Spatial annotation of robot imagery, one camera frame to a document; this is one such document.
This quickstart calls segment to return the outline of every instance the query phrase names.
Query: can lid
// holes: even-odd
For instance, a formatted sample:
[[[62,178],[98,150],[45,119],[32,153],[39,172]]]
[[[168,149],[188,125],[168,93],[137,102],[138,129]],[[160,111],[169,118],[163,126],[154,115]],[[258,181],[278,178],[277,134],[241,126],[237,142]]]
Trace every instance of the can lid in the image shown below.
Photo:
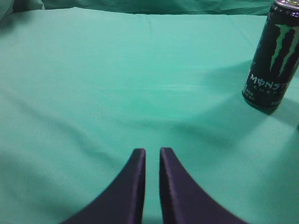
[[[275,2],[282,7],[299,11],[299,0],[275,0]]]

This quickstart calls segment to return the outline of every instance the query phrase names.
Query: monster claw logo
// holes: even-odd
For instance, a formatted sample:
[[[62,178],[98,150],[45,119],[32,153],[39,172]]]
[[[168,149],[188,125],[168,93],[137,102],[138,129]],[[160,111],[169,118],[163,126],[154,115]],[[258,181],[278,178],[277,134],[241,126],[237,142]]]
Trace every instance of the monster claw logo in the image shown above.
[[[293,36],[293,39],[292,39],[292,43],[291,43],[291,46],[289,48],[289,51],[287,53],[287,55],[284,57],[284,60],[282,62],[282,66],[281,66],[281,69],[279,71],[279,75],[278,77],[281,76],[281,74],[284,72],[285,70],[285,65],[286,63],[288,62],[290,56],[295,52],[295,48],[299,42],[299,26],[298,27],[289,27],[287,25],[275,25],[279,28],[279,31],[280,31],[280,34],[279,34],[279,37],[277,38],[276,40],[276,49],[275,49],[275,52],[274,52],[274,55],[272,56],[271,58],[271,67],[270,67],[270,71],[272,70],[272,67],[273,67],[273,64],[275,62],[275,59],[278,57],[279,55],[279,52],[280,50],[282,49],[282,42],[284,40],[284,38],[286,37],[286,35],[291,31],[291,30],[294,30],[295,31],[295,34]]]

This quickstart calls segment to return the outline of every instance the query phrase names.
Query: monster energy can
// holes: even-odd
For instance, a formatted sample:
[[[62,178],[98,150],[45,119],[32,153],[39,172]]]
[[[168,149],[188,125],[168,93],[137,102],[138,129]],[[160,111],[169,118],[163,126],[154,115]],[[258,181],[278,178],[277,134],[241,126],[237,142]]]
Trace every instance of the monster energy can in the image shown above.
[[[277,107],[299,62],[299,2],[275,0],[254,55],[242,94],[262,108]]]

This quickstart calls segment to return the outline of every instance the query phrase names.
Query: black can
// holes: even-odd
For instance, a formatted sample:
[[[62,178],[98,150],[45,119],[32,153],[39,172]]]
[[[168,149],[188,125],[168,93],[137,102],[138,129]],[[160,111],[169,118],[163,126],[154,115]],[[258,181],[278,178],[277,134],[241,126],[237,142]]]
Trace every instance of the black can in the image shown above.
[[[299,64],[299,3],[276,0],[268,13],[242,94],[257,107],[277,107]]]

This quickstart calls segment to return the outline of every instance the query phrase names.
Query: table surface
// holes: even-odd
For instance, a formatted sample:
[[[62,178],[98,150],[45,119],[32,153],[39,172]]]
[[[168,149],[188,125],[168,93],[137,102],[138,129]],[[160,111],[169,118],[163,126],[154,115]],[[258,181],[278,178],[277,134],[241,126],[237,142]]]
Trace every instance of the table surface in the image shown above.
[[[0,222],[55,224],[147,150],[143,223],[161,224],[160,147],[249,223],[299,223],[299,78],[271,115],[241,95],[266,17],[71,8],[0,24]]]

